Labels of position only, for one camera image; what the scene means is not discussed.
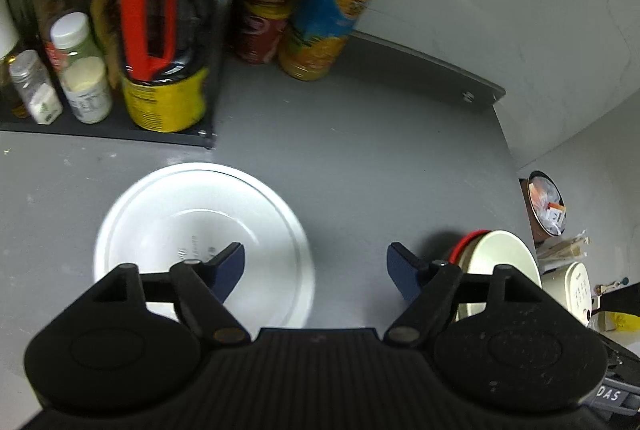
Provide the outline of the red soda can lower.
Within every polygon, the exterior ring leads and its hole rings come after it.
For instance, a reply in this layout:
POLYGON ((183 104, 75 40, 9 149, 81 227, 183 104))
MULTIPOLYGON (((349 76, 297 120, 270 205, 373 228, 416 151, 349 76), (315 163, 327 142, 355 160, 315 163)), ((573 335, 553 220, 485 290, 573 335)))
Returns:
POLYGON ((246 3, 238 56, 249 64, 269 64, 290 15, 289 4, 246 3))

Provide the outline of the white cap jar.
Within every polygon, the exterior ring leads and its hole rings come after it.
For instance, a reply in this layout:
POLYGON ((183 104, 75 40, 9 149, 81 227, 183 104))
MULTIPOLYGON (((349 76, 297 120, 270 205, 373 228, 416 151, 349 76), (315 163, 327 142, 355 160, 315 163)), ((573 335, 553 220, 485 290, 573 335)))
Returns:
POLYGON ((82 123, 103 121, 112 109, 112 96, 104 61, 98 56, 79 58, 62 72, 62 84, 74 116, 82 123))

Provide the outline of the copper pot with packets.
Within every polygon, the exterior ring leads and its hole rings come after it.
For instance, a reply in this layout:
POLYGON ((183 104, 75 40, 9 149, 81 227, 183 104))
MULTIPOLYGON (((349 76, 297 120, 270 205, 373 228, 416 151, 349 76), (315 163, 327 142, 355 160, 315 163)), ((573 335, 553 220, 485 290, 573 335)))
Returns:
POLYGON ((533 171, 526 179, 520 179, 529 226, 534 244, 541 245, 565 231, 566 205, 559 188, 541 171, 533 171))

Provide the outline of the black metal spice rack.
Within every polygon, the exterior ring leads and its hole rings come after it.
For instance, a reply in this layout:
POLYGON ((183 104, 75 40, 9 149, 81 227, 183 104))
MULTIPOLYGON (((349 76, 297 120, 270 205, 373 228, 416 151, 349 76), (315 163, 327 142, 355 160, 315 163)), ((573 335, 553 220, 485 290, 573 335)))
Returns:
POLYGON ((6 106, 1 107, 1 128, 7 132, 42 133, 67 136, 122 139, 123 141, 175 144, 212 149, 216 144, 216 108, 219 99, 224 65, 224 37, 228 32, 232 0, 214 0, 214 22, 208 30, 209 48, 205 52, 205 67, 209 74, 204 81, 205 113, 192 127, 177 133, 157 133, 143 130, 130 119, 124 102, 119 99, 108 117, 96 124, 86 125, 64 111, 50 127, 35 124, 32 119, 17 119, 6 106))

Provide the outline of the white deep plate with logo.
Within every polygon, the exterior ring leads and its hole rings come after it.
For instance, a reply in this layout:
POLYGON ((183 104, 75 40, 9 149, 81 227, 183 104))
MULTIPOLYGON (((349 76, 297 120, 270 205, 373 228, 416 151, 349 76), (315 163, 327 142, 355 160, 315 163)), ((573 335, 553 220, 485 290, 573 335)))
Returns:
POLYGON ((314 303, 314 262, 303 226, 266 184, 206 162, 169 165, 130 186, 111 206, 94 246, 93 276, 122 263, 163 273, 207 262, 242 243, 245 269, 224 306, 250 332, 302 328, 314 303))

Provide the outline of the white electric kettle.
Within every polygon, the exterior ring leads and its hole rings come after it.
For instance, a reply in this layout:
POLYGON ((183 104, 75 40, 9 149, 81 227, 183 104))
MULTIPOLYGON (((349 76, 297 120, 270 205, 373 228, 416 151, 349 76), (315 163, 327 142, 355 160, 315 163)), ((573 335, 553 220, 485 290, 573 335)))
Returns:
POLYGON ((584 326, 591 318, 591 287, 582 262, 570 263, 541 276, 542 289, 584 326))

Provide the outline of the white spray bottle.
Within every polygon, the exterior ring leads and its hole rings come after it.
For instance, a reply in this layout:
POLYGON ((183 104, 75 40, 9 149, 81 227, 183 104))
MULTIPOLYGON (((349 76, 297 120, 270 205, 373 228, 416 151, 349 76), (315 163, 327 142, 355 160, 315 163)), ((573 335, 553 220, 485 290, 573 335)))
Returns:
POLYGON ((18 34, 13 18, 9 11, 8 2, 1 0, 1 99, 3 104, 8 107, 14 117, 24 119, 27 111, 24 102, 9 75, 9 64, 14 58, 14 52, 18 43, 20 43, 20 34, 18 34))

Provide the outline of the red and black bowl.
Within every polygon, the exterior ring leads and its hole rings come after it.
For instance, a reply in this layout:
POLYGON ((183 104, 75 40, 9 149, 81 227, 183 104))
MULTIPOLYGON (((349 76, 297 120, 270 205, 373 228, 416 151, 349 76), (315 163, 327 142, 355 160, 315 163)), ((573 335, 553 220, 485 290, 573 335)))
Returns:
POLYGON ((463 236, 455 245, 448 257, 448 262, 453 265, 457 265, 460 261, 461 254, 469 244, 477 238, 483 237, 488 234, 488 229, 479 229, 478 231, 471 231, 469 234, 463 236))

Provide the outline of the clear spice jar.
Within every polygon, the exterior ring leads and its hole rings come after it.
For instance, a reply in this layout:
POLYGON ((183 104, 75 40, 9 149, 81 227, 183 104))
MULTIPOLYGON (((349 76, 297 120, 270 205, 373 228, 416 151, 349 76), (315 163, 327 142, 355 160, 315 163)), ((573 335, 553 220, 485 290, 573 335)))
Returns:
POLYGON ((14 87, 37 124, 50 125, 63 112, 49 72, 33 49, 24 50, 9 65, 14 87))

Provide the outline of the white cap green bottle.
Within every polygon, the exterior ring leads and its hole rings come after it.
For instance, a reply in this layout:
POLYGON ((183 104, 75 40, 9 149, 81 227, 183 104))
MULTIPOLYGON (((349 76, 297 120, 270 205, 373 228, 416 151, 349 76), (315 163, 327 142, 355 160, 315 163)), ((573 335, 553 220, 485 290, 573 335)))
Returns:
POLYGON ((94 41, 89 17, 83 12, 69 12, 55 20, 50 28, 50 39, 57 74, 82 58, 103 57, 94 41))

